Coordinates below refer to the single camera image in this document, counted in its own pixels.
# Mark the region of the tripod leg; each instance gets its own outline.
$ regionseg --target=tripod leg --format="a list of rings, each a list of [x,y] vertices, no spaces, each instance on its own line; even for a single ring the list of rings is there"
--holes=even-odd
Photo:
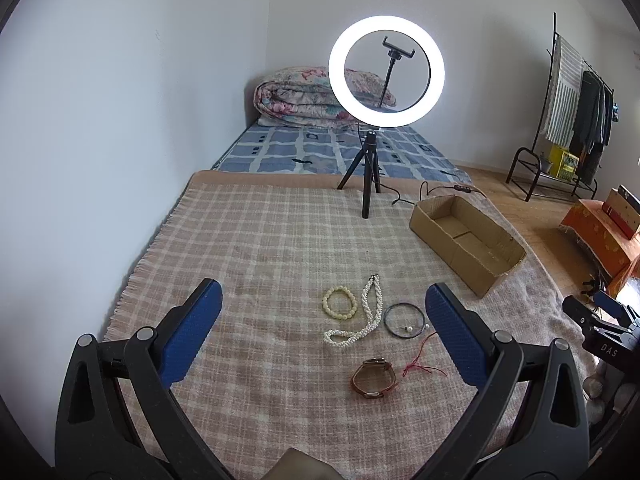
[[[336,189],[342,189],[344,187],[344,185],[347,183],[347,180],[349,179],[349,177],[353,174],[353,172],[358,167],[358,164],[362,160],[363,156],[364,156],[364,149],[361,149],[358,152],[358,154],[356,155],[356,158],[353,159],[353,162],[349,166],[349,169],[347,170],[347,173],[344,174],[344,177],[342,178],[342,180],[340,181],[340,184],[338,184],[338,187]]]
[[[376,193],[380,192],[380,168],[378,167],[378,152],[373,150],[373,183],[376,185]]]
[[[373,170],[369,161],[372,159],[372,152],[364,154],[364,183],[362,185],[362,217],[369,218],[369,202],[371,200],[371,181],[373,180]]]

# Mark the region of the blue bed sheet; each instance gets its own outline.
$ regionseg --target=blue bed sheet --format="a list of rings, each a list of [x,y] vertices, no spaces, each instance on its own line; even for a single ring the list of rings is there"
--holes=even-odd
[[[471,183],[423,136],[409,126],[378,132],[381,176]],[[260,126],[257,123],[213,167],[245,173],[345,174],[360,150],[357,132],[304,126]],[[364,173],[364,162],[354,174]]]

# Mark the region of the wristwatch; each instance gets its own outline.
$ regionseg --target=wristwatch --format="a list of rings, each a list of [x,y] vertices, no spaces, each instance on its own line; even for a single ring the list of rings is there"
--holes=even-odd
[[[366,368],[373,368],[375,370],[380,371],[380,373],[386,374],[389,378],[389,386],[386,386],[379,392],[366,392],[361,387],[358,386],[358,374]],[[367,359],[364,361],[356,370],[356,372],[352,375],[350,385],[356,393],[359,393],[365,399],[377,399],[379,397],[384,397],[386,393],[389,393],[396,387],[396,373],[394,372],[391,363],[387,362],[382,357],[376,357],[374,359]]]

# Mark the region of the orange cloth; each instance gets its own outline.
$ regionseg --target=orange cloth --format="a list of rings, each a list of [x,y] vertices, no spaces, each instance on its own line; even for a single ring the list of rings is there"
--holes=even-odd
[[[600,200],[580,200],[566,214],[561,226],[570,227],[588,245],[607,273],[612,276],[607,294],[615,298],[626,280],[640,277],[640,240],[628,240],[602,210]]]

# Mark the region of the black metal rack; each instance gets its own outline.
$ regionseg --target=black metal rack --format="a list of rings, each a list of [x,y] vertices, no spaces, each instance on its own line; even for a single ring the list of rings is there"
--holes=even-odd
[[[548,79],[548,82],[546,83],[545,101],[542,105],[542,113],[540,114],[540,121],[538,122],[536,136],[533,139],[531,148],[528,148],[527,146],[521,146],[516,150],[515,155],[513,155],[513,162],[511,163],[511,169],[509,170],[509,174],[507,176],[507,181],[506,181],[507,184],[510,182],[513,182],[526,195],[524,199],[525,202],[528,202],[532,196],[541,196],[544,198],[553,198],[556,200],[565,200],[566,202],[573,202],[574,196],[579,196],[577,193],[578,189],[583,189],[585,191],[591,192],[591,198],[593,199],[596,196],[596,192],[598,191],[598,181],[595,178],[593,179],[593,187],[591,187],[588,184],[585,184],[584,182],[582,182],[580,180],[580,177],[577,175],[575,175],[571,181],[568,181],[568,180],[563,180],[561,178],[553,176],[551,174],[545,173],[544,171],[542,171],[542,162],[540,161],[540,156],[535,152],[536,145],[538,143],[538,137],[540,136],[540,128],[542,128],[542,121],[545,117],[545,107],[546,107],[546,101],[549,99],[549,90],[551,89],[551,80],[553,78],[552,76],[553,65],[554,65],[553,53],[556,50],[556,42],[558,41],[558,32],[556,29],[556,25],[557,25],[557,17],[556,17],[556,13],[554,12],[554,41],[553,41],[552,50],[551,51],[547,50],[549,56],[551,57],[551,63],[549,67],[549,79]],[[584,59],[582,60],[582,62],[588,67],[589,70],[591,70],[600,79],[600,81],[602,81],[603,85],[606,86],[607,89],[609,89],[609,91],[613,94],[613,89],[609,88],[609,86],[604,82],[604,80],[600,77],[600,75],[593,69],[593,67],[589,63],[587,63]],[[535,161],[533,162],[530,160],[521,160],[520,154],[522,152],[529,153],[529,155],[534,157]],[[519,180],[514,178],[513,171],[515,170],[517,164],[521,164],[524,168],[527,168],[527,170],[529,170],[534,175],[533,180],[529,182],[529,181]],[[540,177],[546,178],[547,180],[550,180],[553,182],[557,182],[559,184],[563,184],[566,187],[563,189],[561,187],[546,186],[544,184],[539,184],[538,181],[540,180]],[[568,193],[569,197],[562,198],[561,196],[551,196],[549,194],[534,193],[534,190],[537,187],[541,187],[544,189],[551,189],[558,193]]]

